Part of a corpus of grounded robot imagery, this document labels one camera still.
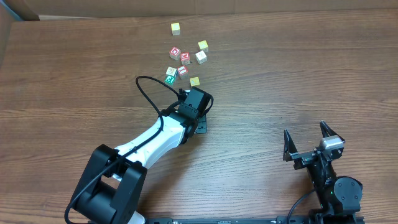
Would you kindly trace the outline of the green letter block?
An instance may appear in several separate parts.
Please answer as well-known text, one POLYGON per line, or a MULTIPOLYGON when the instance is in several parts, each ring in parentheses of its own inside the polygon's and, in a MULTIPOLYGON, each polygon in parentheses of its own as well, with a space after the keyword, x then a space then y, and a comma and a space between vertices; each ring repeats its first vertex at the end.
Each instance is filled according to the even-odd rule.
POLYGON ((165 83, 168 85, 173 85, 175 83, 176 77, 174 75, 167 75, 165 78, 165 83))

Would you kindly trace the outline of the yellow block letter B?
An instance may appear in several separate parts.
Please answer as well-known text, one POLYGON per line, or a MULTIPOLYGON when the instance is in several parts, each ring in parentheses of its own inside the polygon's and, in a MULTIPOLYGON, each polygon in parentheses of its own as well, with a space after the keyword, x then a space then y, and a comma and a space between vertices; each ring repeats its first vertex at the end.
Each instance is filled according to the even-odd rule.
POLYGON ((191 86, 198 86, 200 85, 200 80, 198 77, 190 78, 190 85, 191 86))

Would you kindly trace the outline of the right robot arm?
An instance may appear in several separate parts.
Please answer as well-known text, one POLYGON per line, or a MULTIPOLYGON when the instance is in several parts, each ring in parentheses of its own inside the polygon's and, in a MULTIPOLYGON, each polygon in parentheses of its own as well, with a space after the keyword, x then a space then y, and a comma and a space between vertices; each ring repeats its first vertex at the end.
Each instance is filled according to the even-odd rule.
POLYGON ((332 130, 324 121, 320 121, 322 139, 312 151, 299 153, 290 133, 284 131, 283 160, 293 161, 294 169, 306 168, 313 184, 310 193, 316 193, 320 208, 311 209, 306 217, 294 216, 293 212, 310 193, 299 198, 282 223, 308 224, 361 224, 363 217, 356 216, 361 210, 363 185, 360 181, 337 176, 332 162, 342 156, 345 140, 332 130))

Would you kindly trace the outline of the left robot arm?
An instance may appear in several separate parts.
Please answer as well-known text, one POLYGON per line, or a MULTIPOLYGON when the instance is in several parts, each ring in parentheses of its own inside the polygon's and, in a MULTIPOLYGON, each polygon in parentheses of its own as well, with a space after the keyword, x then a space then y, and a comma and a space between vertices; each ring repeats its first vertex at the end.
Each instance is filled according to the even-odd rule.
POLYGON ((145 223, 137 204, 148 169, 195 134, 213 102, 197 87, 180 90, 178 101, 160 111, 155 124, 140 136, 116 148, 98 146, 65 210, 65 221, 70 222, 70 210, 75 210, 89 223, 145 223))

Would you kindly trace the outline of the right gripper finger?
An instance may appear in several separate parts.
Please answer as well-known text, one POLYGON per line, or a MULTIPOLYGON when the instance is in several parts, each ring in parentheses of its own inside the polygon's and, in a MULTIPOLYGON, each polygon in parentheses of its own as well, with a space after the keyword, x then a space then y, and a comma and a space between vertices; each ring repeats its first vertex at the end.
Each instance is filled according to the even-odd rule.
POLYGON ((290 136, 289 131, 287 129, 285 129, 284 130, 283 160, 286 162, 292 161, 296 155, 298 155, 298 150, 295 147, 295 144, 290 136))
POLYGON ((322 136, 324 138, 331 137, 331 136, 338 136, 342 142, 345 142, 345 139, 337 134, 334 130, 332 130, 329 125, 324 120, 320 121, 320 129, 322 132, 322 136))

